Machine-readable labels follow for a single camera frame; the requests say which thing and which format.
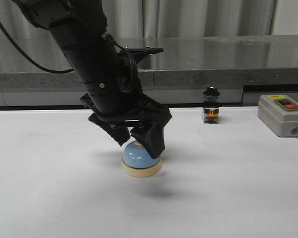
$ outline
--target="red button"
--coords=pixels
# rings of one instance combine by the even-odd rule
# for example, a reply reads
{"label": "red button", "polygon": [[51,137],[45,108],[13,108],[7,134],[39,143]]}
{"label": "red button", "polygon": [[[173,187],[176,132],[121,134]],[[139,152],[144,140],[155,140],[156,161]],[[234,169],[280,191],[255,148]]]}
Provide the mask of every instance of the red button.
{"label": "red button", "polygon": [[284,105],[285,106],[285,108],[288,108],[288,109],[296,109],[296,108],[298,108],[296,105],[294,105],[294,104],[285,104]]}

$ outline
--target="gray curtain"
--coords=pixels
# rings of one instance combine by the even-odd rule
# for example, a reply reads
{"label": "gray curtain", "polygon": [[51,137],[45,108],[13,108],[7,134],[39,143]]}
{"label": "gray curtain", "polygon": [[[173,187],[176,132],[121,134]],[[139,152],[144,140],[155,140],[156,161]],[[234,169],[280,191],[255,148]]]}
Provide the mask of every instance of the gray curtain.
{"label": "gray curtain", "polygon": [[[103,9],[117,38],[298,34],[298,0],[103,0]],[[0,19],[16,39],[51,38],[11,0],[0,0]]]}

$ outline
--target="yellow label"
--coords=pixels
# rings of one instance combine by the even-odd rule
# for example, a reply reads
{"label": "yellow label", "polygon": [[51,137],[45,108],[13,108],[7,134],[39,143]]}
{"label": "yellow label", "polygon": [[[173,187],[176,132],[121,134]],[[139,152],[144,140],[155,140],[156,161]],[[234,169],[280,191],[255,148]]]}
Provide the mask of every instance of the yellow label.
{"label": "yellow label", "polygon": [[271,95],[269,97],[272,99],[285,98],[283,95]]}

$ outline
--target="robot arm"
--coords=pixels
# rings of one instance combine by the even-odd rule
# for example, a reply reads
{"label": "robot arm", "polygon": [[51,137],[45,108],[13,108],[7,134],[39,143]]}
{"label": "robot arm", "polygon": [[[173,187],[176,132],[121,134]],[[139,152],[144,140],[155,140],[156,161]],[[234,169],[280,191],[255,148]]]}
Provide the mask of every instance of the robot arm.
{"label": "robot arm", "polygon": [[[120,47],[106,33],[101,0],[12,1],[34,26],[51,32],[86,89],[81,100],[93,110],[89,120],[121,146],[131,134],[157,158],[164,150],[163,128],[171,114],[143,94],[137,63],[162,49]],[[133,127],[130,134],[128,127]]]}

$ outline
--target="gray switch box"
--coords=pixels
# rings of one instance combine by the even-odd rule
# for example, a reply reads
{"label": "gray switch box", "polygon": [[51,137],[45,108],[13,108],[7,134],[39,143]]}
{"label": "gray switch box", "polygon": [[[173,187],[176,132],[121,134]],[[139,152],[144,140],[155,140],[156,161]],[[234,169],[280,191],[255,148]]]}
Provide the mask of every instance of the gray switch box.
{"label": "gray switch box", "polygon": [[258,117],[280,137],[298,137],[298,103],[287,95],[262,95]]}

